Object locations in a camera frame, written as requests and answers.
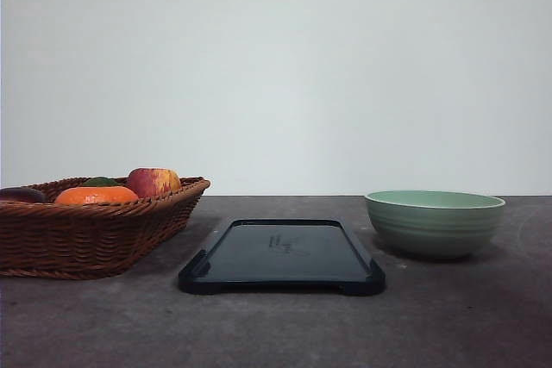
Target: black tray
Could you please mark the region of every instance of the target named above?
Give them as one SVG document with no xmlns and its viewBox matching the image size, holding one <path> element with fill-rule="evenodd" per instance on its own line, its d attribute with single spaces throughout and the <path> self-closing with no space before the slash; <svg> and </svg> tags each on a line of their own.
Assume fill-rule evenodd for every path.
<svg viewBox="0 0 552 368">
<path fill-rule="evenodd" d="M 227 288 L 337 287 L 364 296 L 383 291 L 385 280 L 337 220 L 240 219 L 215 230 L 180 271 L 179 288 L 209 295 Z"/>
</svg>

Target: dark purple fruit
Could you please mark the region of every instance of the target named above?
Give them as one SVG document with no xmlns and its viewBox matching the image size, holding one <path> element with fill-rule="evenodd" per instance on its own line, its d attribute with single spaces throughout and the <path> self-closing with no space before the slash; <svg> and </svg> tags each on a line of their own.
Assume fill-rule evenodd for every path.
<svg viewBox="0 0 552 368">
<path fill-rule="evenodd" d="M 0 190 L 0 202 L 45 203 L 46 201 L 42 191 L 29 187 L 9 187 Z"/>
</svg>

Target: woven basket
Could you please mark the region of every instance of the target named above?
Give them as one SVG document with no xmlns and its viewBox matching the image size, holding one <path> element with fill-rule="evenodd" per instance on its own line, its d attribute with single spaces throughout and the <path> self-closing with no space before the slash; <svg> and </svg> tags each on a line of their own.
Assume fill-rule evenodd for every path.
<svg viewBox="0 0 552 368">
<path fill-rule="evenodd" d="M 29 187 L 49 202 L 87 178 Z M 126 178 L 117 178 L 124 183 Z M 0 275 L 96 279 L 130 268 L 182 230 L 210 182 L 181 178 L 182 188 L 135 202 L 66 205 L 0 203 Z"/>
</svg>

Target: bowl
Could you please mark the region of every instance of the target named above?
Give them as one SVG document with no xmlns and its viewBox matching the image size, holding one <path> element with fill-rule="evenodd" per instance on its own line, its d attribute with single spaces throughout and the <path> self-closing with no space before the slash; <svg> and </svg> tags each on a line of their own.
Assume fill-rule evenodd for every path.
<svg viewBox="0 0 552 368">
<path fill-rule="evenodd" d="M 496 233 L 505 201 L 449 191 L 395 190 L 365 196 L 376 232 L 392 247 L 435 259 L 480 250 Z"/>
</svg>

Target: table surface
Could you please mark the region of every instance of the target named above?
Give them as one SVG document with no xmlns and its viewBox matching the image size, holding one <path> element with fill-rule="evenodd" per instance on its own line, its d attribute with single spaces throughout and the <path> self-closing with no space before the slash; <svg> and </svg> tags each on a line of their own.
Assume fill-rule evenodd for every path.
<svg viewBox="0 0 552 368">
<path fill-rule="evenodd" d="M 492 243 L 464 260 L 388 249 L 358 196 L 204 196 L 180 232 L 121 276 L 0 278 L 5 367 L 552 366 L 552 197 L 504 197 Z M 231 217 L 345 219 L 386 291 L 194 296 L 180 269 Z"/>
</svg>

